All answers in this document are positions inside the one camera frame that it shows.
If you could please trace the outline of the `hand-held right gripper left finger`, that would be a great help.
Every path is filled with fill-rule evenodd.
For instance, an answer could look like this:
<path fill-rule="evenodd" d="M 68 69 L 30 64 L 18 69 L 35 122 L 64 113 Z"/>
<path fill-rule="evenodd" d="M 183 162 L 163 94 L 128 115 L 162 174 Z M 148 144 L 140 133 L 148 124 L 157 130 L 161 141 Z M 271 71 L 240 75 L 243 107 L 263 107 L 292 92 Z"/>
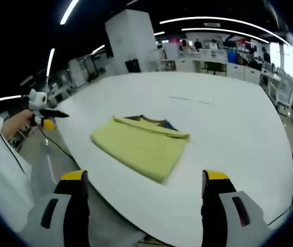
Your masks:
<path fill-rule="evenodd" d="M 28 213 L 20 237 L 27 246 L 90 246 L 88 176 L 84 169 L 64 174 L 54 191 Z"/>

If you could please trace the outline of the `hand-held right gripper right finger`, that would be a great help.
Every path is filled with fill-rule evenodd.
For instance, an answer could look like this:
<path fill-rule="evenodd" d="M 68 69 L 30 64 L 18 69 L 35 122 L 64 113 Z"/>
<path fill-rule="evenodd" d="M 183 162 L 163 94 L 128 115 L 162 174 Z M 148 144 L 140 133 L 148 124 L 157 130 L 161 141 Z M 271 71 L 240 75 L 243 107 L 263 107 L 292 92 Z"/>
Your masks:
<path fill-rule="evenodd" d="M 267 239 L 262 209 L 225 173 L 203 170 L 202 201 L 202 246 L 261 246 Z"/>

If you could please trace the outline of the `person's left hand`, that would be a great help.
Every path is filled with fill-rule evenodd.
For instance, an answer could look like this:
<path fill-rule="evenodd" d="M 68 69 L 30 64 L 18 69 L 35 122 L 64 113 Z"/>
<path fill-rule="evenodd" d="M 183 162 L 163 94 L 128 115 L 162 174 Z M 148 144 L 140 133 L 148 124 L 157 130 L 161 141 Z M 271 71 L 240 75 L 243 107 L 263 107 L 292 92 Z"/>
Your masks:
<path fill-rule="evenodd" d="M 11 118 L 5 120 L 3 122 L 1 133 L 5 139 L 9 139 L 16 132 L 19 131 L 20 128 L 24 126 L 29 126 L 33 117 L 33 112 L 29 109 L 25 109 Z"/>

